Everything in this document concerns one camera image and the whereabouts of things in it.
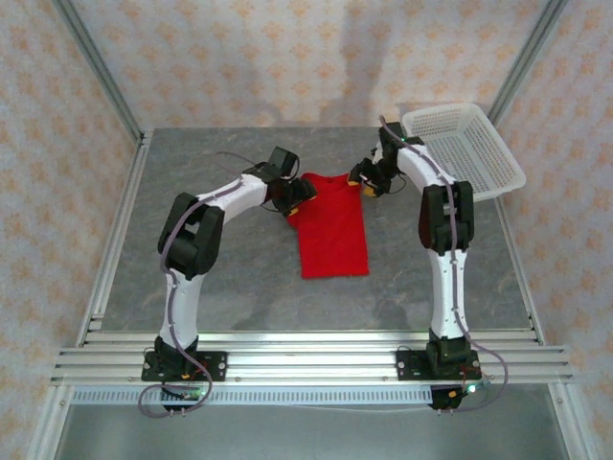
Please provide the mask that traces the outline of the red t-shirt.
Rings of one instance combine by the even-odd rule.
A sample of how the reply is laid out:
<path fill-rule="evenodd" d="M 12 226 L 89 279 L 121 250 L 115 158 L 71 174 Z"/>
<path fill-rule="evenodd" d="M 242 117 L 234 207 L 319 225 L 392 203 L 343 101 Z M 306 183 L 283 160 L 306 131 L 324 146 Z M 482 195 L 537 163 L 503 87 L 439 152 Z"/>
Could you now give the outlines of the red t-shirt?
<path fill-rule="evenodd" d="M 287 218 L 297 232 L 301 274 L 305 279 L 367 276 L 370 273 L 361 186 L 344 174 L 302 175 L 316 197 Z"/>

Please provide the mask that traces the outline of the white plastic mesh basket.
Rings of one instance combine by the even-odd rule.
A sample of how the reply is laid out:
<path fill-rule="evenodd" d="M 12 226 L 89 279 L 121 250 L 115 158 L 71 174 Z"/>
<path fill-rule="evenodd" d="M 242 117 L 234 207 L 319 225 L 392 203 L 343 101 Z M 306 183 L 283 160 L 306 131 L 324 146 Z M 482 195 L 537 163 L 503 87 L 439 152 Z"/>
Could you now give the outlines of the white plastic mesh basket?
<path fill-rule="evenodd" d="M 474 103 L 449 103 L 405 113 L 405 133 L 419 137 L 453 177 L 471 183 L 476 202 L 522 188 L 526 175 L 485 112 Z"/>

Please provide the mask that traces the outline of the small controller circuit board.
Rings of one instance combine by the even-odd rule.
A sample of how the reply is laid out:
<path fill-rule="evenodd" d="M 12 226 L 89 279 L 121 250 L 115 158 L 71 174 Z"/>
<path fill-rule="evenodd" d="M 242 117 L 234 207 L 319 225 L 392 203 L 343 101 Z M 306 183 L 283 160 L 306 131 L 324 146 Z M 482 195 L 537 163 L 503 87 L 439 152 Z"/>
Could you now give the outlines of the small controller circuit board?
<path fill-rule="evenodd" d="M 480 380 L 473 383 L 451 386 L 445 394 L 451 399 L 461 399 L 490 385 L 489 380 Z"/>
<path fill-rule="evenodd" d="M 202 400 L 206 394 L 199 388 L 169 388 L 163 386 L 161 388 L 162 393 L 166 396 L 168 401 L 185 401 L 196 402 Z"/>

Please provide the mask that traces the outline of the aluminium base rail beam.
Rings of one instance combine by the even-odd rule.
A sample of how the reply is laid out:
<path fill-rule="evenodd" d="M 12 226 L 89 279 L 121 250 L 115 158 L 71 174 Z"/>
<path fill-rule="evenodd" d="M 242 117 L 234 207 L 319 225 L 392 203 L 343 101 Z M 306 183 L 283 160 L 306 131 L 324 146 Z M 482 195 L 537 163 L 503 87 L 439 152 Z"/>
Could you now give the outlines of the aluminium base rail beam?
<path fill-rule="evenodd" d="M 198 345 L 228 355 L 229 384 L 395 384 L 396 353 L 425 347 L 426 332 L 204 333 Z M 562 346 L 538 342 L 532 330 L 492 330 L 473 335 L 486 347 L 484 373 L 499 383 L 550 383 L 577 375 Z M 52 380 L 64 384 L 138 384 L 152 345 L 151 333 L 90 332 L 77 348 L 59 352 Z"/>

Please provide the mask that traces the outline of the aluminium table edge rail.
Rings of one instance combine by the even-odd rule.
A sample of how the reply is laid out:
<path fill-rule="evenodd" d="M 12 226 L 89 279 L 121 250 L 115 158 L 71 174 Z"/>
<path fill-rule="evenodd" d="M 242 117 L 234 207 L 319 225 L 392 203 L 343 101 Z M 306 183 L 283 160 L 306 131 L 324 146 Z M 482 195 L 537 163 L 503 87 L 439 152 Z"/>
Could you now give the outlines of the aluminium table edge rail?
<path fill-rule="evenodd" d="M 137 150 L 127 174 L 121 199 L 117 205 L 111 231 L 107 239 L 101 264 L 92 288 L 91 295 L 81 319 L 75 346 L 81 348 L 90 331 L 102 322 L 108 298 L 113 286 L 120 260 L 125 234 L 129 225 L 140 181 L 148 158 L 153 130 L 146 131 L 137 145 Z"/>
<path fill-rule="evenodd" d="M 498 197 L 494 199 L 494 202 L 511 256 L 511 262 L 516 275 L 517 283 L 521 291 L 523 304 L 526 309 L 529 322 L 532 326 L 532 330 L 534 331 L 535 340 L 539 345 L 547 345 L 547 339 L 545 337 L 545 333 L 543 332 L 541 322 L 535 308 L 534 298 L 531 293 L 528 277 L 520 258 L 518 245 L 515 241 L 511 223 L 504 207 L 503 200 Z"/>

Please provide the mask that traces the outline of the aluminium frame post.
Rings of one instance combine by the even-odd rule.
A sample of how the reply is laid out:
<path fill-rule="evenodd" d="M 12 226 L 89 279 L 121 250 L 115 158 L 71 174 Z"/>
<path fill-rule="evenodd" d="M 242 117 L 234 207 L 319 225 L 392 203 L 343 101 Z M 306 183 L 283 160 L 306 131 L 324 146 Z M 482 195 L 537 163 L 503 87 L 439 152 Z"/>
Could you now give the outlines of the aluminium frame post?
<path fill-rule="evenodd" d="M 568 2 L 569 0 L 547 0 L 489 108 L 488 119 L 495 127 L 511 106 Z"/>
<path fill-rule="evenodd" d="M 75 40 L 81 54 L 101 86 L 102 92 L 110 101 L 129 137 L 137 145 L 140 145 L 144 138 L 144 132 L 140 129 L 119 85 L 104 61 L 102 52 L 80 17 L 73 0 L 51 0 L 51 3 Z"/>

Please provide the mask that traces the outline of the aluminium lower frame rail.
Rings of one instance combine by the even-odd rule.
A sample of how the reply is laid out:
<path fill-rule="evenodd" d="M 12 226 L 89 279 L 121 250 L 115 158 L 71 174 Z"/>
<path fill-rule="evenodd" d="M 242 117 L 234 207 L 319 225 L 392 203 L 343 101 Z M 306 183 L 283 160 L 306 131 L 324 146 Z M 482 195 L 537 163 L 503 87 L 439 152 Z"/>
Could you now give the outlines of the aluminium lower frame rail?
<path fill-rule="evenodd" d="M 549 384 L 556 419 L 570 460 L 600 460 L 588 422 L 586 399 L 574 383 Z"/>
<path fill-rule="evenodd" d="M 74 393 L 71 385 L 51 385 L 35 426 L 26 460 L 54 460 Z"/>

